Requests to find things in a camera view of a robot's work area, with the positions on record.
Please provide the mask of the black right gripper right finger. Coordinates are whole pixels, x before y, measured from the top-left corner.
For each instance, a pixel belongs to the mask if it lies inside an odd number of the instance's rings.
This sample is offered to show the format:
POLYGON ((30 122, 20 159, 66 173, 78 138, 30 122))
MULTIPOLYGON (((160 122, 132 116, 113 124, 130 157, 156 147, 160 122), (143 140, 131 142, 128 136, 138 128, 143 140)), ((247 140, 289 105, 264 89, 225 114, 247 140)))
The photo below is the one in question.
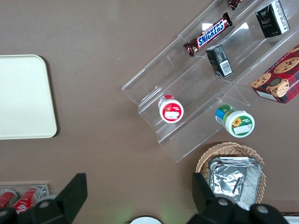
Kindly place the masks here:
POLYGON ((286 219, 274 207, 254 204, 249 211, 231 200, 216 197, 200 173, 192 175, 192 196, 198 213, 190 224, 285 224, 286 219))

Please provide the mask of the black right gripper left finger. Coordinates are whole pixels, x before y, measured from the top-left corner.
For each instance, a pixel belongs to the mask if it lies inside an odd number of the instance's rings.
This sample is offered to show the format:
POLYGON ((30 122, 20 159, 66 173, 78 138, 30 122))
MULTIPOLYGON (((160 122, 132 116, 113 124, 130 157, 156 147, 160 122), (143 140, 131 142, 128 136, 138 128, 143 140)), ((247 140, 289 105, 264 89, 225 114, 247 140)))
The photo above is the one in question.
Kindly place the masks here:
POLYGON ((38 202, 17 217, 19 224, 71 224, 87 199, 85 173, 78 173, 56 196, 38 202))

